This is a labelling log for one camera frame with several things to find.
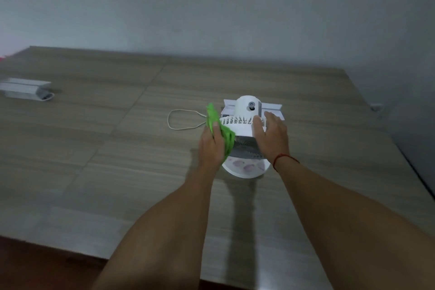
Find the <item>table surface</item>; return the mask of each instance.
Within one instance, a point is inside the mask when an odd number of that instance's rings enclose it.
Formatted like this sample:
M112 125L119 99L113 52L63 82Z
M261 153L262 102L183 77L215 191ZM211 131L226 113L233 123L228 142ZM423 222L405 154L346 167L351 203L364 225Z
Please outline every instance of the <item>table surface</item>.
M197 161L202 129L170 130L168 112L242 95L283 105L301 163L435 234L434 200L341 69L30 47L2 60L0 76L52 81L56 93L0 98L0 235L109 258ZM272 168L258 179L218 172L201 277L331 289Z

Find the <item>hand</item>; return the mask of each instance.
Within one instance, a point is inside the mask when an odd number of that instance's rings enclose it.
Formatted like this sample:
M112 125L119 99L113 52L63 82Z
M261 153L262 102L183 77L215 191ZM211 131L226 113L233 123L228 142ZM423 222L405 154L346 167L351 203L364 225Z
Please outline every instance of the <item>hand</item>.
M273 163L275 157L279 154L290 155L288 150L287 127L279 117L276 117L271 112L265 111L264 115L267 119L266 132L263 131L261 118L254 116L254 137L257 140L261 153L270 163Z
M213 134L208 126L205 126L199 139L199 168L210 169L217 172L224 161L225 142L220 133L218 122L213 124Z

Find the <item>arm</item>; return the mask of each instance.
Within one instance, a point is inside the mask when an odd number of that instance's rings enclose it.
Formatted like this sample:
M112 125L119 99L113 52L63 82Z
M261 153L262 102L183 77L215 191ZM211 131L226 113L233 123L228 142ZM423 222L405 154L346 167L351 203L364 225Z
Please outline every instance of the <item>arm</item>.
M198 288L211 186L224 159L219 125L213 132L201 136L198 168L135 222L93 290Z
M268 113L263 155L289 154L287 128ZM335 289L433 289L435 241L378 202L341 187L291 158L275 164L302 225Z

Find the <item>forearm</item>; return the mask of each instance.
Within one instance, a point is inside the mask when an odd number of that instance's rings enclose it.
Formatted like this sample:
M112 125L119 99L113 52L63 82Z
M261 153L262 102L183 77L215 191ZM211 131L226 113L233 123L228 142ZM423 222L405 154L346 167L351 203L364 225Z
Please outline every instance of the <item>forearm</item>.
M275 167L334 287L424 288L435 281L434 241L420 229L289 158Z
M197 287L215 173L206 168L194 171L179 189L145 212L94 289Z

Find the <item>white cable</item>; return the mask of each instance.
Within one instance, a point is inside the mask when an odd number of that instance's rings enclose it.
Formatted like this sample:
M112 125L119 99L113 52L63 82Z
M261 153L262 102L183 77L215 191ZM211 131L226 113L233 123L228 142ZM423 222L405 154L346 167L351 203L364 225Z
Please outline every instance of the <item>white cable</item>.
M171 110L171 111L169 112L169 114L167 115L167 125L169 126L169 128L170 128L171 130L175 130L175 131L180 131L180 130L189 130L189 129L193 129L193 128L200 127L201 125L205 124L205 122L202 122L202 123L200 123L199 125L197 125L197 126L195 126L195 127L173 128L173 127L171 127L171 125L169 125L169 116L170 116L171 113L173 113L174 111L189 111L189 112L196 112L199 116L207 117L207 116L205 116L205 115L199 113L199 112L196 111L196 110L186 110L186 109L174 109L174 110Z

